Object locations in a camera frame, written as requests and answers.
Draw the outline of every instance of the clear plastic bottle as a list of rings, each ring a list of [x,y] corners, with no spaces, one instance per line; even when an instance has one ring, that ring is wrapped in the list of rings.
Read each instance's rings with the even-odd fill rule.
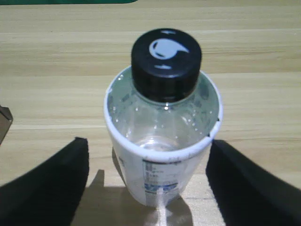
[[[219,98],[199,72],[201,49],[188,34],[157,29],[132,49],[132,66],[120,73],[108,93],[109,115],[132,143],[158,152],[191,146],[219,121]]]

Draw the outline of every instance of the white logo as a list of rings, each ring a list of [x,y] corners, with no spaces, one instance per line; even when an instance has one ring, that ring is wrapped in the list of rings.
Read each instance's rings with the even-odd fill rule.
[[[150,54],[160,60],[168,60],[173,58],[178,51],[189,53],[180,43],[171,39],[157,39],[150,44]]]

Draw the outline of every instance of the water droplet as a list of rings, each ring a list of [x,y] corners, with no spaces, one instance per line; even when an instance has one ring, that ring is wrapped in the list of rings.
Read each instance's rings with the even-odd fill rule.
[[[118,80],[120,81],[123,78],[123,75],[121,74],[118,78]]]

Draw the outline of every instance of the white container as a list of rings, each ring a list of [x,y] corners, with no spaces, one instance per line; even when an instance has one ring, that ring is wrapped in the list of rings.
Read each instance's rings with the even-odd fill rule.
[[[164,51],[167,52],[169,58],[163,61],[165,64],[169,62],[169,65],[172,65],[170,68],[174,68],[171,75],[180,74],[179,77],[171,78],[167,75],[163,83],[159,84],[158,77],[147,80],[153,79],[152,72],[147,72],[148,74],[141,75],[142,79],[138,78],[138,82],[142,82],[143,89],[149,90],[141,90],[139,84],[137,86],[133,83],[140,74],[134,75],[133,72],[137,70],[136,64],[141,64],[139,66],[143,69],[144,66],[149,67],[150,63],[145,63],[141,57],[137,59],[141,62],[133,60],[133,57],[137,56],[133,56],[137,46],[135,44],[132,51],[132,63],[135,63],[135,68],[130,66],[116,76],[106,91],[103,108],[113,148],[128,190],[141,204],[157,207],[168,205],[183,192],[199,165],[201,156],[221,126],[223,109],[220,93],[204,72],[194,70],[193,74],[191,71],[181,71],[181,67],[177,68],[182,63],[181,59],[177,58],[177,51],[182,51],[182,57],[187,60],[187,64],[195,64],[199,69],[200,48],[199,53],[192,53],[197,49],[196,41],[173,29],[156,30],[154,33],[152,37],[163,35],[168,38],[170,34],[180,33],[179,40],[183,40],[183,37],[184,40],[188,39],[187,45],[176,43],[176,38],[171,38],[171,41],[159,38],[145,45],[147,51],[149,49],[152,52],[154,59],[150,59],[150,56],[146,58],[153,60],[155,64],[160,63],[161,58],[167,58],[168,55],[165,55]],[[172,46],[165,48],[168,42],[172,42]],[[160,45],[163,45],[163,48],[156,49]],[[160,57],[156,57],[156,52],[160,53]],[[189,59],[185,54],[199,58]],[[168,67],[165,65],[159,70],[154,69],[154,74],[160,70],[164,70],[162,73],[165,73]],[[143,76],[146,76],[147,82],[143,80]],[[179,88],[172,87],[175,83],[173,80],[176,79],[183,83],[188,82],[187,86],[178,83]],[[167,86],[166,89],[160,90],[152,84],[159,84],[161,88]],[[164,95],[171,101],[164,101]]]

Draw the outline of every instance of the black bottle cap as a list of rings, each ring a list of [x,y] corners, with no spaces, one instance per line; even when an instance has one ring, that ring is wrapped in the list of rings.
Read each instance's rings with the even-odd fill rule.
[[[161,28],[139,37],[131,58],[137,91],[153,101],[175,102],[194,90],[202,53],[197,41],[187,33]]]

